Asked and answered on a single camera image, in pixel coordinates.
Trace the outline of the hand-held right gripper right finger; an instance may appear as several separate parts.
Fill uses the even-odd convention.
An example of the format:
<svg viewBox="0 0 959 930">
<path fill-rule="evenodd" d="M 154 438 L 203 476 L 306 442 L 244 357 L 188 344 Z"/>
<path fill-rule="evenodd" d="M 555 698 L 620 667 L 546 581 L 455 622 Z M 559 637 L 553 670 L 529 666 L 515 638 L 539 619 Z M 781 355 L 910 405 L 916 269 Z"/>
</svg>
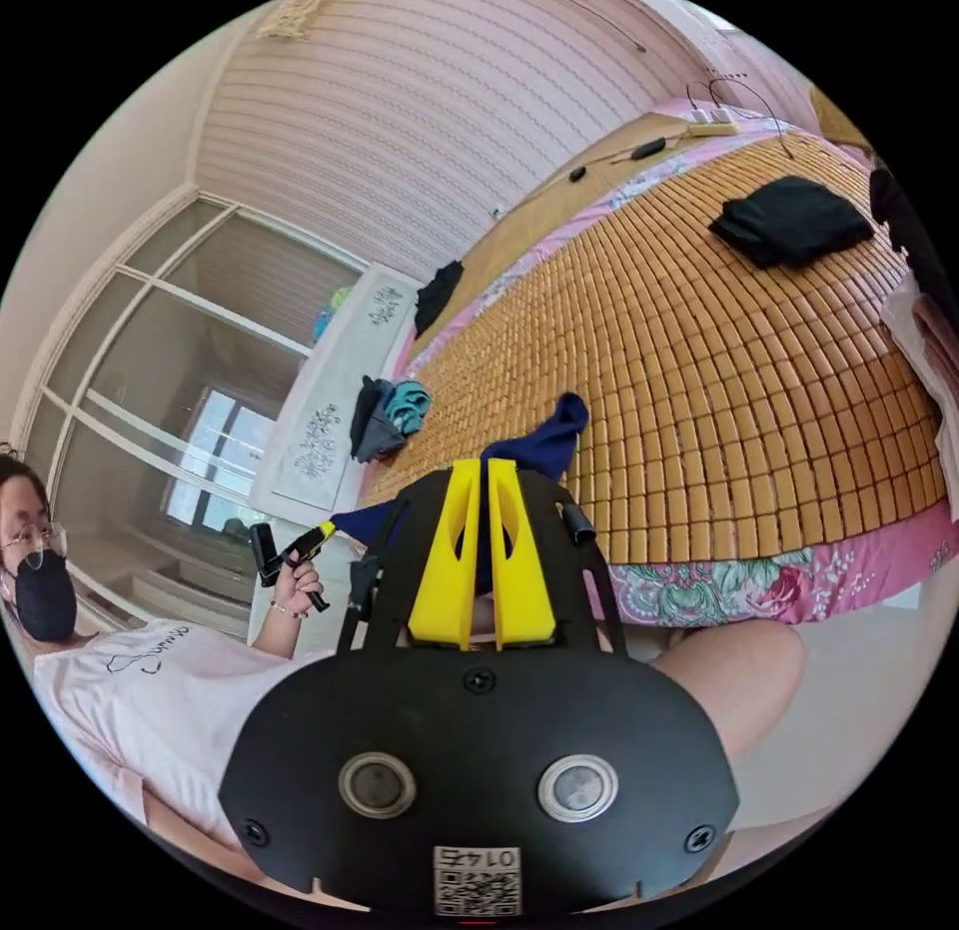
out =
<svg viewBox="0 0 959 930">
<path fill-rule="evenodd" d="M 487 501 L 496 645 L 549 643 L 555 618 L 514 462 L 487 463 Z"/>
</svg>

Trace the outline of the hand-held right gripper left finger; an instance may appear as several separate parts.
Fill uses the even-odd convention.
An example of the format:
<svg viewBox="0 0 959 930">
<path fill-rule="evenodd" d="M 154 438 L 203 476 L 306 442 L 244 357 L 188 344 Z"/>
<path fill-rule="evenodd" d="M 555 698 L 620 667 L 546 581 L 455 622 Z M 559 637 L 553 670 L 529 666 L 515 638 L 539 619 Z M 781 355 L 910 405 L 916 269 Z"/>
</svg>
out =
<svg viewBox="0 0 959 930">
<path fill-rule="evenodd" d="M 444 493 L 409 632 L 418 642 L 468 643 L 479 546 L 479 461 L 456 461 L 439 477 Z"/>
</svg>

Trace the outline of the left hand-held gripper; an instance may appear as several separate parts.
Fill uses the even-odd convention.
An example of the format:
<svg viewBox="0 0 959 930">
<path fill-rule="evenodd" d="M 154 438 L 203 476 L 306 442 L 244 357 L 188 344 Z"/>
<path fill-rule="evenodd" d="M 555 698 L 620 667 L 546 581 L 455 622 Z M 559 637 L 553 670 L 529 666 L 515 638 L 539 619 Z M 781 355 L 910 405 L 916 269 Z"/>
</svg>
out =
<svg viewBox="0 0 959 930">
<path fill-rule="evenodd" d="M 323 612 L 329 604 L 314 566 L 326 541 L 336 532 L 331 521 L 310 528 L 283 552 L 280 571 L 280 606 L 286 613 L 309 613 L 309 607 Z"/>
</svg>

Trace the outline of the person's left hand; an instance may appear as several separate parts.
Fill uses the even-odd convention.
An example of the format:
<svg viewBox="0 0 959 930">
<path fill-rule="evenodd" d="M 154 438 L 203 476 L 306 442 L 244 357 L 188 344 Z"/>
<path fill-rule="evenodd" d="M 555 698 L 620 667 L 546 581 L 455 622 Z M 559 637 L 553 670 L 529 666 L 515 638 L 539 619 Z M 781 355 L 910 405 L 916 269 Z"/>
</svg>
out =
<svg viewBox="0 0 959 930">
<path fill-rule="evenodd" d="M 323 585 L 313 563 L 292 551 L 283 562 L 271 601 L 272 609 L 297 619 L 314 607 L 313 598 L 323 597 Z"/>
</svg>

